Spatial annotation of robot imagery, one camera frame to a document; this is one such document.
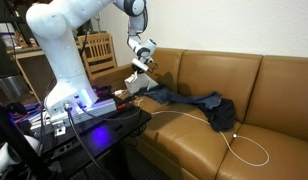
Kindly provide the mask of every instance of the purple light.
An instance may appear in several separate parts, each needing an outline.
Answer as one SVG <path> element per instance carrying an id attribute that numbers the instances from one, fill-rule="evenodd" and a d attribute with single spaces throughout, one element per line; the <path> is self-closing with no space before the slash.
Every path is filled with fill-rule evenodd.
<path id="1" fill-rule="evenodd" d="M 91 136 L 91 140 L 96 147 L 105 148 L 108 146 L 110 140 L 110 132 L 106 127 L 101 126 L 96 128 Z"/>

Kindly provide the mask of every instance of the couch armrest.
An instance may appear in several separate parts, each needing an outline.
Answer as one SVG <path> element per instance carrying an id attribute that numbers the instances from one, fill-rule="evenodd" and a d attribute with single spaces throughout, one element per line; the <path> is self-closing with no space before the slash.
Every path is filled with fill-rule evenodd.
<path id="1" fill-rule="evenodd" d="M 98 87 L 111 85 L 113 91 L 126 89 L 124 80 L 128 78 L 132 73 L 132 65 L 126 64 L 124 66 L 105 71 L 104 73 L 90 80 L 90 83 Z"/>

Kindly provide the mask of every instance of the couch backrest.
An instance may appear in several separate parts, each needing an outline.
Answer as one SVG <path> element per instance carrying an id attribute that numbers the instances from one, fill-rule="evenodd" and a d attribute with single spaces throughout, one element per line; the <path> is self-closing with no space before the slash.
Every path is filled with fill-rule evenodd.
<path id="1" fill-rule="evenodd" d="M 236 119 L 243 122 L 262 57 L 188 50 L 181 62 L 179 93 L 199 96 L 219 91 L 233 100 Z"/>
<path id="2" fill-rule="evenodd" d="M 308 58 L 264 57 L 245 123 L 308 141 Z"/>
<path id="3" fill-rule="evenodd" d="M 154 73 L 147 73 L 159 84 L 164 84 L 174 92 L 178 92 L 178 75 L 185 49 L 157 48 L 152 55 L 153 60 L 158 64 Z"/>

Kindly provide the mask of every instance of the brown leather couch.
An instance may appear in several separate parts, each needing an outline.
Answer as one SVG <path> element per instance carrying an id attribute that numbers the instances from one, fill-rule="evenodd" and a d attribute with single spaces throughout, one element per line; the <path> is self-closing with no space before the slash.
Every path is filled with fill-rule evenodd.
<path id="1" fill-rule="evenodd" d="M 224 136 L 185 114 L 153 115 L 136 149 L 171 179 L 308 179 L 308 58 L 160 48 L 153 59 L 159 67 L 150 76 L 159 84 L 183 96 L 220 91 L 236 109 Z M 122 66 L 94 84 L 125 89 L 130 73 Z M 207 122 L 195 105 L 140 98 L 148 112 Z"/>

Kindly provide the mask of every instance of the wooden chair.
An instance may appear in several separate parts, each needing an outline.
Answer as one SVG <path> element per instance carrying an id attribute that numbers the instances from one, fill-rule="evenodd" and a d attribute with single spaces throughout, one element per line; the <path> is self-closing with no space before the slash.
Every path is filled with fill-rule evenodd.
<path id="1" fill-rule="evenodd" d="M 83 48 L 84 41 L 85 36 L 78 37 L 80 49 Z M 112 36 L 109 33 L 88 35 L 82 59 L 90 81 L 117 67 Z"/>

